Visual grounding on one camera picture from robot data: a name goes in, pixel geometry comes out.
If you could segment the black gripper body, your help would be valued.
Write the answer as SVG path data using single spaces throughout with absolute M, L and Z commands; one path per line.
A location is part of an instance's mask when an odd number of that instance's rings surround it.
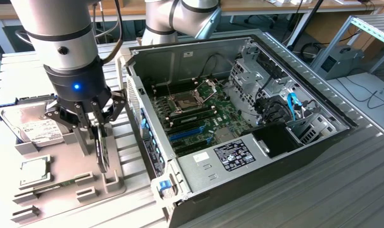
M 75 70 L 55 70 L 48 65 L 44 69 L 57 93 L 60 105 L 73 106 L 75 103 L 81 102 L 84 106 L 91 106 L 92 100 L 96 100 L 100 106 L 107 104 L 111 99 L 111 89 L 105 83 L 100 57 Z

